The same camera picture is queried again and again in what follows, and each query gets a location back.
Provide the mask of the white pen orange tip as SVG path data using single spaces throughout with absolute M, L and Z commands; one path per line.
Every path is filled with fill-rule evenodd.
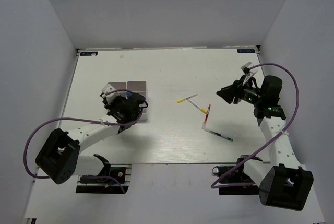
M 207 111 L 205 109 L 203 109 L 202 107 L 200 107 L 199 105 L 197 105 L 194 101 L 192 101 L 191 99 L 188 99 L 188 102 L 190 104 L 192 104 L 195 108 L 197 108 L 199 111 L 201 111 L 204 114 L 207 114 Z

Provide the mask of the red pen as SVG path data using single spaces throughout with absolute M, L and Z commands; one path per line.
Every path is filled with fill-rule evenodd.
M 211 109 L 211 104 L 209 104 L 208 109 L 207 109 L 207 113 L 206 113 L 205 120 L 204 120 L 204 124 L 205 125 L 207 124 L 207 120 L 208 120 L 210 109 Z

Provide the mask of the white pen yellow band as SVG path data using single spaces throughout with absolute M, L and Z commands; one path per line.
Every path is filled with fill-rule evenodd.
M 196 96 L 198 96 L 197 93 L 195 93 L 195 94 L 193 94 L 193 95 L 191 95 L 191 96 L 187 96 L 187 97 L 185 97 L 185 98 L 179 99 L 179 100 L 176 101 L 176 103 L 181 103 L 181 102 L 183 102 L 183 101 L 186 101 L 186 100 L 191 99 L 191 98 L 196 97 Z

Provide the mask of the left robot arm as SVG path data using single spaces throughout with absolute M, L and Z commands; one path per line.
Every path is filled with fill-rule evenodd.
M 36 165 L 56 184 L 64 183 L 73 175 L 100 182 L 116 181 L 111 176 L 107 159 L 99 154 L 83 156 L 82 152 L 131 128 L 139 121 L 148 103 L 143 95 L 131 91 L 125 97 L 119 90 L 103 92 L 101 97 L 106 115 L 99 120 L 84 119 L 84 126 L 70 131 L 53 130 L 39 151 Z

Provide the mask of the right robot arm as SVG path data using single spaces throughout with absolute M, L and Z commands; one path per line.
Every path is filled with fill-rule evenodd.
M 265 76 L 260 87 L 255 78 L 242 76 L 232 85 L 217 91 L 227 103 L 245 101 L 254 106 L 257 119 L 269 152 L 270 162 L 265 164 L 259 157 L 241 155 L 234 171 L 220 168 L 218 175 L 224 178 L 220 194 L 228 195 L 228 189 L 240 187 L 246 194 L 257 191 L 260 202 L 265 206 L 303 210 L 314 177 L 304 170 L 297 160 L 288 133 L 284 131 L 286 116 L 278 104 L 282 80 L 276 76 Z

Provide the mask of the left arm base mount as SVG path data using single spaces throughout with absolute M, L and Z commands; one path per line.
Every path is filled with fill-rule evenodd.
M 94 154 L 80 156 L 74 176 L 78 176 L 77 194 L 125 194 L 131 180 L 132 166 L 111 164 Z

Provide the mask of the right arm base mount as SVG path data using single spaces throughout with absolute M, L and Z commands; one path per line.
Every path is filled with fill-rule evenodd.
M 227 175 L 219 183 L 223 184 L 235 184 L 235 183 L 252 183 L 251 178 L 243 173 L 243 166 L 240 166 L 237 170 Z M 212 168 L 212 174 L 216 177 L 220 177 L 225 174 L 231 166 L 218 165 Z M 242 186 L 242 187 L 225 187 L 219 189 L 219 195 L 258 195 L 259 189 L 256 185 Z

